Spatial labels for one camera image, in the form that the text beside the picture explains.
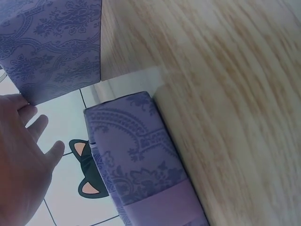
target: cat ear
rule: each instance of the cat ear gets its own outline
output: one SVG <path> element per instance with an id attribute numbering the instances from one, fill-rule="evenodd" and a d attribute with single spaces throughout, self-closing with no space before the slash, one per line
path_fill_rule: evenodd
<path id="1" fill-rule="evenodd" d="M 99 191 L 96 190 L 95 188 L 93 188 L 93 186 L 89 182 L 86 182 L 84 184 L 84 186 L 82 187 L 82 192 L 85 193 L 85 194 L 97 194 L 97 193 L 99 193 Z"/>
<path id="2" fill-rule="evenodd" d="M 88 144 L 85 140 L 72 140 L 69 142 L 69 147 L 75 157 L 80 161 L 80 157 L 84 151 L 85 146 Z"/>
<path id="3" fill-rule="evenodd" d="M 103 198 L 103 194 L 95 189 L 85 178 L 79 185 L 79 194 L 80 196 L 88 199 L 99 199 Z"/>

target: purple patterned box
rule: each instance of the purple patterned box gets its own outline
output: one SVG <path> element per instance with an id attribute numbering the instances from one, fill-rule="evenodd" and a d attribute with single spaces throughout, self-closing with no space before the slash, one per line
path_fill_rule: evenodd
<path id="1" fill-rule="evenodd" d="M 0 65 L 33 105 L 100 81 L 101 0 L 3 0 Z"/>
<path id="2" fill-rule="evenodd" d="M 95 162 L 132 225 L 208 225 L 147 92 L 88 108 L 85 118 Z"/>

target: white tile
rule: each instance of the white tile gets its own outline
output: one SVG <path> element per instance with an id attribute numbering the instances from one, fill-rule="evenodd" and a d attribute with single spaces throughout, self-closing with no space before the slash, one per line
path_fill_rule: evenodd
<path id="1" fill-rule="evenodd" d="M 82 88 L 81 93 L 87 107 L 92 107 L 100 104 L 100 100 L 97 96 L 94 85 Z"/>
<path id="2" fill-rule="evenodd" d="M 153 96 L 157 88 L 164 84 L 160 74 L 157 67 L 152 67 L 110 79 L 108 82 L 115 98 L 141 91 L 147 91 Z"/>
<path id="3" fill-rule="evenodd" d="M 90 226 L 117 215 L 110 197 L 87 199 L 79 195 L 78 186 L 83 179 L 75 156 L 64 156 L 53 173 L 45 197 L 58 226 Z"/>
<path id="4" fill-rule="evenodd" d="M 94 85 L 96 88 L 96 93 L 101 103 L 114 100 L 115 96 L 109 81 L 101 81 Z"/>
<path id="5" fill-rule="evenodd" d="M 44 201 L 26 226 L 55 226 Z"/>
<path id="6" fill-rule="evenodd" d="M 0 77 L 4 73 L 4 70 L 0 70 Z M 16 88 L 14 83 L 11 81 L 11 79 L 6 76 L 6 78 L 0 82 L 0 95 L 7 95 L 7 94 L 15 94 L 19 93 L 19 90 Z"/>
<path id="7" fill-rule="evenodd" d="M 38 114 L 29 125 L 41 114 L 49 118 L 49 124 L 38 141 L 43 152 L 47 152 L 57 140 L 65 143 L 65 153 L 71 152 L 71 140 L 88 140 L 83 113 L 85 107 L 79 90 L 40 104 L 37 108 Z"/>
<path id="8" fill-rule="evenodd" d="M 124 226 L 124 223 L 120 219 L 120 217 L 108 220 L 106 222 L 103 222 L 101 224 L 97 224 L 97 226 Z"/>

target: tile grout line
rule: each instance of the tile grout line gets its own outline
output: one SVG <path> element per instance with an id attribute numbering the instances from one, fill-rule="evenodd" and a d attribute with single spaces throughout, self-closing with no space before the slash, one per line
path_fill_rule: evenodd
<path id="1" fill-rule="evenodd" d="M 72 154 L 72 152 L 69 152 L 69 153 L 63 154 L 63 157 L 64 157 L 64 156 L 66 156 L 66 155 L 69 155 L 69 154 Z"/>
<path id="2" fill-rule="evenodd" d="M 87 108 L 87 105 L 86 105 L 84 97 L 83 97 L 83 93 L 81 92 L 81 89 L 79 89 L 79 91 L 80 91 L 81 99 L 83 100 L 84 106 L 85 106 L 85 108 Z"/>
<path id="3" fill-rule="evenodd" d="M 55 224 L 55 226 L 57 226 L 56 223 L 55 223 L 55 220 L 54 220 L 54 218 L 53 218 L 53 216 L 52 216 L 52 214 L 51 214 L 51 212 L 50 212 L 50 209 L 49 209 L 49 207 L 48 207 L 48 205 L 47 205 L 45 199 L 44 199 L 44 203 L 45 203 L 45 205 L 46 205 L 46 207 L 47 207 L 47 210 L 48 210 L 48 212 L 49 212 L 49 214 L 50 214 L 50 216 L 51 216 L 51 219 L 52 219 L 53 223 Z"/>
<path id="4" fill-rule="evenodd" d="M 107 220 L 104 220 L 104 221 L 102 221 L 102 222 L 99 222 L 99 223 L 96 223 L 96 224 L 90 225 L 90 226 L 100 225 L 100 224 L 102 224 L 102 223 L 104 223 L 104 222 L 107 222 L 107 221 L 109 221 L 109 220 L 112 220 L 112 219 L 114 219 L 114 218 L 116 218 L 116 217 L 119 217 L 119 215 L 117 215 L 117 216 L 114 216 L 114 217 L 112 217 L 112 218 L 109 218 L 109 219 L 107 219 Z"/>

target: wooden table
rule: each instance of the wooden table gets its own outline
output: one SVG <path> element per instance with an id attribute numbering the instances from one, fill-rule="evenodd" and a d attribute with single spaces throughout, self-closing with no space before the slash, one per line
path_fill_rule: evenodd
<path id="1" fill-rule="evenodd" d="M 104 80 L 159 72 L 212 225 L 301 224 L 300 0 L 103 0 L 101 40 Z"/>

